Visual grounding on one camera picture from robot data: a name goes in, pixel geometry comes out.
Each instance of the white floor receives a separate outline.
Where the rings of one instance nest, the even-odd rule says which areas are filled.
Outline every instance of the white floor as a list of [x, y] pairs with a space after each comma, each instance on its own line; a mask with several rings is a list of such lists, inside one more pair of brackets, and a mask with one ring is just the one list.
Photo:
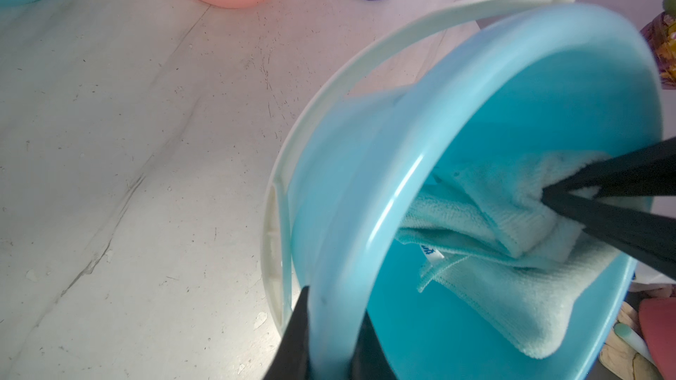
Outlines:
[[[259, 379], [260, 207], [345, 61], [454, 0], [42, 0], [0, 10], [0, 379]], [[400, 86], [477, 30], [411, 47]]]

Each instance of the towel label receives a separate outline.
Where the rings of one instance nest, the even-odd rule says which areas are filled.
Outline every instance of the towel label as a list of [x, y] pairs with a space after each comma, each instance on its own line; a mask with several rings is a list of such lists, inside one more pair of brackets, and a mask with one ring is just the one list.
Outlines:
[[420, 249], [422, 249], [423, 254], [425, 255], [425, 257], [427, 257], [427, 261], [429, 261], [432, 264], [444, 259], [444, 255], [440, 251], [435, 250], [434, 248], [429, 248], [427, 246], [421, 245]]

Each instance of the white plastic handle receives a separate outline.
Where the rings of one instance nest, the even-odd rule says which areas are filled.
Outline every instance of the white plastic handle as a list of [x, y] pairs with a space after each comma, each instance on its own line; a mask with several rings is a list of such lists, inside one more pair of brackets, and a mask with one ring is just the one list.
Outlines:
[[[303, 149], [333, 105], [378, 65], [421, 39], [470, 21], [574, 1], [459, 0], [380, 38], [345, 63], [325, 83], [309, 101], [285, 139], [266, 193], [261, 271], [266, 296], [278, 328], [284, 329], [292, 312], [291, 226], [287, 216], [287, 188]], [[275, 258], [275, 254], [281, 254], [281, 262]]]

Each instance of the microfiber towel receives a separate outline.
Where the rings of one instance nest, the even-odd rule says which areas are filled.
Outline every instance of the microfiber towel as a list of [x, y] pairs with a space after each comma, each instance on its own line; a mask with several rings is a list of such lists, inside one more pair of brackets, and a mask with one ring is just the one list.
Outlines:
[[618, 251], [542, 204], [542, 190], [607, 158], [548, 152], [435, 168], [396, 237], [428, 256], [419, 291], [437, 281], [524, 354], [554, 353], [575, 300]]

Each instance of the red object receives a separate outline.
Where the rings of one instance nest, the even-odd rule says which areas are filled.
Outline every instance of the red object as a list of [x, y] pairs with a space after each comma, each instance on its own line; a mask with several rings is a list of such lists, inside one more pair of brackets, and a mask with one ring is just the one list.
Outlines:
[[676, 380], [676, 298], [641, 301], [638, 319], [660, 374], [664, 380]]

